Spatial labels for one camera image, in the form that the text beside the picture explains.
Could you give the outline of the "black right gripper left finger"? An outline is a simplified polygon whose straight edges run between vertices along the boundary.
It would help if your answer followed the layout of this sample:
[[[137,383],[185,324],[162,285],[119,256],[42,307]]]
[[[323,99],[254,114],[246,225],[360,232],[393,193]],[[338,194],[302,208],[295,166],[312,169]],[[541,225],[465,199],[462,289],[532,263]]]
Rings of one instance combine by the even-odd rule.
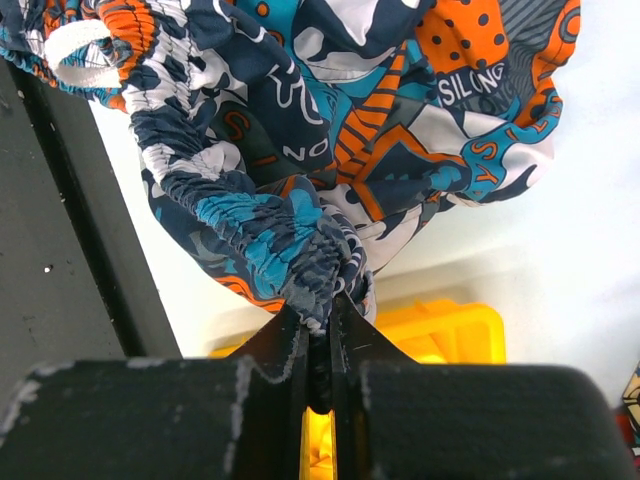
[[[5,479],[296,479],[308,331],[289,309],[222,359],[43,365],[1,423]]]

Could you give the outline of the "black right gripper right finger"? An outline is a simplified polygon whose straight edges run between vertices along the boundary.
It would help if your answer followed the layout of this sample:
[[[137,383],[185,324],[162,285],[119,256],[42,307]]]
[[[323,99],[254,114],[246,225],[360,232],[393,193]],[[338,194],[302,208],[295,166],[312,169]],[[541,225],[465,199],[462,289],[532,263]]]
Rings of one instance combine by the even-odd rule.
[[[329,321],[339,479],[634,479],[603,395],[549,365],[421,365],[344,294]]]

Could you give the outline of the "orange blue patterned shorts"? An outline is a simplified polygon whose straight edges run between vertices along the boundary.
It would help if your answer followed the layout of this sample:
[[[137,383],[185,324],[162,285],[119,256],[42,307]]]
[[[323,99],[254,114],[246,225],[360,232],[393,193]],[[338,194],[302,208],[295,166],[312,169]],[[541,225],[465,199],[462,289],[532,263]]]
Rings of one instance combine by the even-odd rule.
[[[315,336],[437,213],[548,169],[577,1],[5,1],[1,54],[124,112],[158,222]]]

